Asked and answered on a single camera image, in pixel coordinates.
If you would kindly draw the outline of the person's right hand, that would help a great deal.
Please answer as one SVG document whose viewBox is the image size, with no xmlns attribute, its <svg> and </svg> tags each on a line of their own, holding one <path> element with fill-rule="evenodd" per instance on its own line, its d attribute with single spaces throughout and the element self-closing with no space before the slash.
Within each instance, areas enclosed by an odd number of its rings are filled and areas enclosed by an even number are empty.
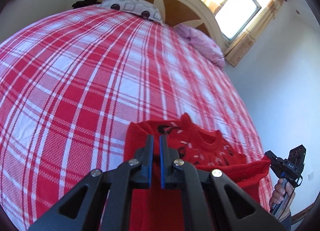
<svg viewBox="0 0 320 231">
<path fill-rule="evenodd" d="M 290 206 L 295 198 L 296 193 L 294 192 L 291 183 L 287 182 L 285 185 L 283 185 L 284 181 L 286 181 L 285 178 L 280 178 L 277 184 L 274 186 L 272 197 L 269 200 L 269 206 L 272 208 L 276 204 L 283 202 L 285 206 L 283 213 L 287 214 L 290 212 Z"/>
</svg>

